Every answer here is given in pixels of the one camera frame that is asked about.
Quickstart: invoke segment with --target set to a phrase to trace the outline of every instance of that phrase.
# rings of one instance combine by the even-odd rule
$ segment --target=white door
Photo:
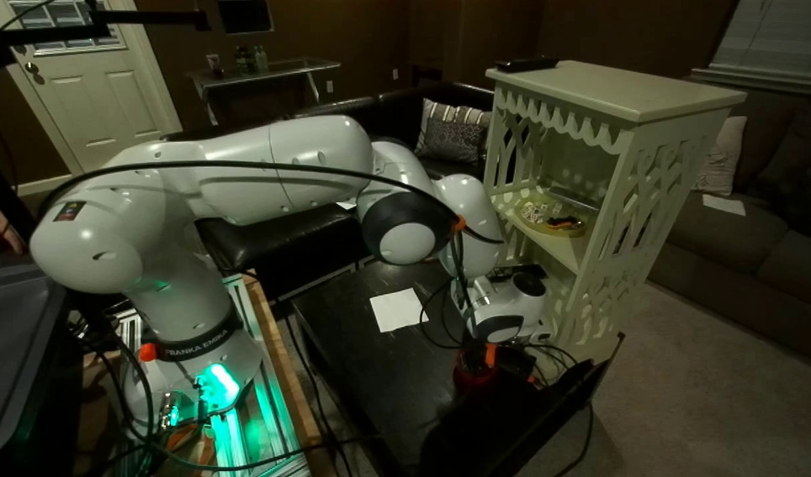
[[[80,0],[37,4],[0,0],[0,23],[15,14],[24,15],[7,30],[89,23]],[[102,8],[135,11],[135,4],[102,0]],[[111,37],[37,42],[13,54],[7,72],[70,173],[179,129],[142,27],[111,27]]]

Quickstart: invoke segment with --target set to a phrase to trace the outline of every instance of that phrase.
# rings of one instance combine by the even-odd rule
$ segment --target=floor
[[[349,435],[326,392],[322,410],[335,435]],[[542,477],[566,466],[589,420],[577,414],[518,475]],[[346,447],[346,458],[353,475],[375,475],[361,447]],[[594,397],[589,454],[570,475],[809,477],[811,365],[647,287]]]

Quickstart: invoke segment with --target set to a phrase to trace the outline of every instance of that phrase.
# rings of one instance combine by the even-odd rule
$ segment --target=sofa
[[[374,140],[387,139],[416,149],[424,123],[424,99],[489,111],[489,90],[439,83],[334,100],[297,116],[346,115]],[[422,153],[422,161],[430,174],[483,174],[480,156],[449,161],[445,156]],[[335,204],[244,227],[227,226],[217,217],[199,220],[195,227],[217,269],[221,274],[253,269],[273,304],[286,303],[297,291],[370,258],[355,214]]]
[[[651,282],[811,360],[811,99],[748,90],[730,198],[683,204]]]

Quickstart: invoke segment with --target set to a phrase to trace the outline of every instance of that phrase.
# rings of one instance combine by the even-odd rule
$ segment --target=door frame
[[[108,5],[125,8],[125,11],[137,11],[135,0],[108,0]],[[142,84],[146,90],[142,92],[153,100],[153,107],[158,111],[157,123],[171,127],[171,129],[179,129],[179,119],[178,119],[168,87],[164,83],[162,67],[157,62],[157,54],[149,42],[146,30],[137,27],[137,23],[118,23],[115,30],[122,33],[127,50],[133,54],[133,62],[135,62],[137,72],[146,72],[146,84]],[[49,111],[43,107],[43,100],[39,100],[29,74],[24,72],[24,67],[15,62],[15,64],[7,67],[7,74],[11,74],[13,84],[17,87],[17,92],[27,99],[27,104],[29,104],[32,115],[37,116],[39,127],[45,129],[45,136],[56,145],[65,170],[70,174],[84,173],[84,168],[77,161],[74,151],[69,149],[64,133],[52,123]],[[20,184],[17,196],[33,196],[33,193],[52,190],[56,186],[60,186],[70,174],[52,174],[52,177]]]

